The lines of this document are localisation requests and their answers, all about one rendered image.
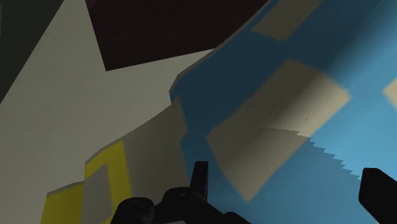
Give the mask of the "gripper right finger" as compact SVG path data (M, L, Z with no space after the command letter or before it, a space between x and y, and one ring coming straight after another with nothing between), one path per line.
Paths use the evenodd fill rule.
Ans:
M397 224L397 181L378 168L364 168L359 203L378 224Z

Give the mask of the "yellow grey patterned cushion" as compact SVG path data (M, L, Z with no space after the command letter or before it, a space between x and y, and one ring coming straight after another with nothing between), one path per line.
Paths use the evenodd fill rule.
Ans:
M161 201L189 183L180 148L187 126L179 99L85 162L84 180L48 192L40 224L110 224L130 197Z

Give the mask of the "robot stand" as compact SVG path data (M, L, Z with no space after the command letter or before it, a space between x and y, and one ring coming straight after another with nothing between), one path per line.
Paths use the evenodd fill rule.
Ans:
M216 48L267 0L85 0L107 71Z

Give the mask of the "blue bed with beige patches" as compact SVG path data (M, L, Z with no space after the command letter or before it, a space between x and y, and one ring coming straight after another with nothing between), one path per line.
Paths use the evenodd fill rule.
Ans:
M397 181L397 0L269 0L171 90L188 168L249 224L378 224L364 168Z

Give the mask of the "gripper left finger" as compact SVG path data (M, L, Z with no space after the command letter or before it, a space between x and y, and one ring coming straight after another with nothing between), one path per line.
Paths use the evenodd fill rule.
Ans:
M171 188L158 204L146 197L123 200L111 224L209 224L208 163L195 162L189 186Z

